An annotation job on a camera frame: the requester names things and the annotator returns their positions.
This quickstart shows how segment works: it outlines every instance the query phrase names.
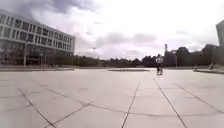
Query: building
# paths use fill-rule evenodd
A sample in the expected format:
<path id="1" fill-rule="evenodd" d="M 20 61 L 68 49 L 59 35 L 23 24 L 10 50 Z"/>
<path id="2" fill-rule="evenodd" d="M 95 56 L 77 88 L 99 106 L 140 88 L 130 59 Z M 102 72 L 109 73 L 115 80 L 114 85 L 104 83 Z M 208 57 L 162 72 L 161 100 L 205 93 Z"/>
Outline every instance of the building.
<path id="1" fill-rule="evenodd" d="M 66 64 L 75 37 L 37 21 L 0 10 L 0 64 Z"/>
<path id="2" fill-rule="evenodd" d="M 224 45 L 224 20 L 216 25 L 216 30 L 219 39 L 219 45 Z"/>

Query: sky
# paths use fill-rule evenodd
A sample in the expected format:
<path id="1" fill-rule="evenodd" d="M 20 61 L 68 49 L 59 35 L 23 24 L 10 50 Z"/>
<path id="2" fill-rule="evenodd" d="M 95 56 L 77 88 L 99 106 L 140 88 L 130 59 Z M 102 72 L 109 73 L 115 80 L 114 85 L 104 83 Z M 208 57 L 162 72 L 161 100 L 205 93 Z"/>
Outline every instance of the sky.
<path id="1" fill-rule="evenodd" d="M 223 0 L 1 0 L 0 8 L 76 37 L 75 54 L 142 58 L 218 45 Z"/>

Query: ground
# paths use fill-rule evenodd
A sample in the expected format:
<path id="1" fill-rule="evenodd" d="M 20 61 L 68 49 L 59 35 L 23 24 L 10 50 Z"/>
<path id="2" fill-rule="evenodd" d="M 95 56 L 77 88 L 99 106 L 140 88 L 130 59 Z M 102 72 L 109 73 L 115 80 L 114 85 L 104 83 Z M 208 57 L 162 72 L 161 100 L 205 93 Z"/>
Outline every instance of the ground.
<path id="1" fill-rule="evenodd" d="M 0 72 L 2 128 L 223 128 L 224 75 Z"/>

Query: pavement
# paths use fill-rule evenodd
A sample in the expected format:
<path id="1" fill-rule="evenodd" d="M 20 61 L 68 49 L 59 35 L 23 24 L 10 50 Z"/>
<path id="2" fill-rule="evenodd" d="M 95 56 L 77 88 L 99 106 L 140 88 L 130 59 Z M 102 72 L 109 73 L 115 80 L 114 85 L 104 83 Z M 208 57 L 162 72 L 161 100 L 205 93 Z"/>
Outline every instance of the pavement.
<path id="1" fill-rule="evenodd" d="M 1 128 L 223 128 L 224 76 L 0 72 Z"/>
<path id="2" fill-rule="evenodd" d="M 194 71 L 195 72 L 202 72 L 202 73 L 224 74 L 224 70 L 223 69 L 213 69 L 213 70 L 197 69 L 197 70 L 194 70 Z"/>

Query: cyclist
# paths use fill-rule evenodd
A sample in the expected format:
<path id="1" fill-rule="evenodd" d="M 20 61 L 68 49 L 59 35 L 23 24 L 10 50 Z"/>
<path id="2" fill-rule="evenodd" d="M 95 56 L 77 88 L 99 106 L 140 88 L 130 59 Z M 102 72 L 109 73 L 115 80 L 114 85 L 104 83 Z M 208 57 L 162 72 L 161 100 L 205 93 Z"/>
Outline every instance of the cyclist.
<path id="1" fill-rule="evenodd" d="M 160 74 L 163 73 L 162 63 L 163 63 L 163 58 L 162 58 L 162 56 L 160 54 L 158 54 L 158 56 L 156 57 L 157 73 L 159 73 L 159 72 L 160 72 Z"/>

